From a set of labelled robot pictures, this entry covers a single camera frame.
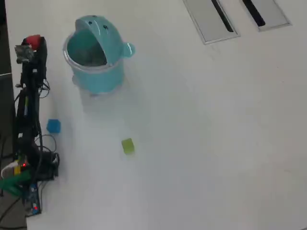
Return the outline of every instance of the black cable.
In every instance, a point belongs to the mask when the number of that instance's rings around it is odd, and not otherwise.
[[[20,226],[20,227],[5,227],[5,226],[0,226],[0,229],[5,229],[5,230],[27,229],[27,226]]]
[[[46,181],[42,187],[42,189],[40,190],[40,210],[43,211],[43,189],[45,188],[45,186],[47,185],[48,181]]]
[[[38,172],[40,170],[40,166],[42,165],[42,161],[43,161],[43,135],[42,135],[42,128],[40,126],[38,113],[35,112],[35,115],[36,115],[37,129],[38,129],[38,135],[39,135],[40,156],[39,156],[39,161],[38,161],[37,168],[36,168],[36,171],[35,171],[35,174],[34,174],[34,177],[32,179],[31,184],[33,184],[35,182],[35,180],[37,178],[37,175],[38,175]]]
[[[8,139],[8,137],[9,136],[6,136],[6,137],[3,138],[2,147],[1,147],[1,153],[0,153],[0,168],[1,168],[3,154],[4,154],[5,143],[6,143],[7,139]],[[3,196],[3,189],[1,189],[0,196]]]
[[[39,98],[45,98],[45,97],[47,97],[48,95],[49,95],[49,93],[50,93],[50,85],[49,85],[49,82],[47,81],[47,80],[45,80],[46,81],[46,83],[43,83],[43,87],[40,89],[40,92],[39,92]],[[40,97],[40,94],[43,92],[43,91],[47,91],[47,94],[45,95],[45,96],[43,96],[43,97]]]
[[[51,137],[52,139],[53,139],[53,141],[54,141],[54,150],[53,151],[51,151],[51,150],[49,150],[50,152],[55,152],[56,150],[57,150],[57,142],[56,142],[56,139],[54,138],[54,136],[53,135],[51,135],[51,134],[44,134],[42,137]]]
[[[17,204],[17,202],[20,200],[21,198],[17,198],[13,203],[11,203],[11,205],[3,212],[3,214],[0,217],[0,223],[2,222],[2,220],[5,218],[5,216],[9,213],[9,211],[11,210],[11,208]]]

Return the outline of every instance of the cable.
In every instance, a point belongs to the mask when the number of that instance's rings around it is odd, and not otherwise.
[[[54,141],[54,150],[51,151],[50,149],[48,149],[47,147],[43,146],[44,148],[46,148],[47,150],[49,150],[50,152],[55,152],[57,150],[57,142],[56,142],[56,139],[54,138],[53,135],[51,134],[44,134],[42,135],[42,137],[52,137],[53,141]]]
[[[38,161],[37,168],[36,168],[36,171],[35,171],[35,174],[34,174],[34,177],[32,179],[31,184],[33,184],[35,182],[35,180],[37,178],[37,175],[38,175],[38,172],[40,170],[40,166],[42,165],[42,161],[43,161],[43,136],[42,136],[42,128],[40,126],[38,113],[35,113],[35,115],[36,115],[37,129],[38,129],[38,135],[39,135],[40,156],[39,156],[39,161]]]
[[[40,190],[40,211],[43,211],[43,189],[45,188],[45,186],[47,185],[48,181],[46,181],[42,187],[42,189]]]
[[[45,97],[47,97],[48,95],[49,95],[49,93],[50,93],[50,85],[49,85],[49,82],[47,81],[47,80],[45,80],[46,81],[46,83],[43,83],[43,87],[40,89],[40,92],[39,92],[39,95],[43,92],[43,91],[47,91],[47,94],[45,95],[45,96],[43,96],[43,97],[39,97],[39,98],[45,98]]]
[[[11,210],[11,208],[17,204],[17,202],[20,200],[21,198],[17,198],[13,203],[11,203],[11,205],[3,212],[2,216],[0,217],[0,223],[2,222],[2,220],[5,218],[5,216],[9,213],[9,211]]]
[[[5,166],[2,170],[1,170],[1,178],[4,179],[3,177],[3,173],[5,172],[5,170],[10,169],[10,168],[14,168],[18,166],[18,161],[13,161],[12,163],[9,163],[7,166]]]
[[[5,226],[0,226],[0,229],[5,229],[5,230],[27,229],[27,226],[20,226],[20,227],[5,227]]]

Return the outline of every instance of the small block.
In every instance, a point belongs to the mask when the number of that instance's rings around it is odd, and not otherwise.
[[[134,153],[134,144],[132,142],[132,139],[126,139],[121,141],[121,145],[123,146],[124,153],[126,155],[130,155]]]

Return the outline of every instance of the metal slot cover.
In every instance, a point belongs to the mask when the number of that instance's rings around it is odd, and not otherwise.
[[[275,0],[242,0],[259,31],[290,25]]]
[[[238,37],[218,0],[183,0],[204,44]]]

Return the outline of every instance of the green cube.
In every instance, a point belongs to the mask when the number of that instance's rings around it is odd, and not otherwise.
[[[121,145],[123,146],[124,153],[126,155],[131,155],[134,153],[134,144],[132,142],[132,139],[126,139],[121,141]]]

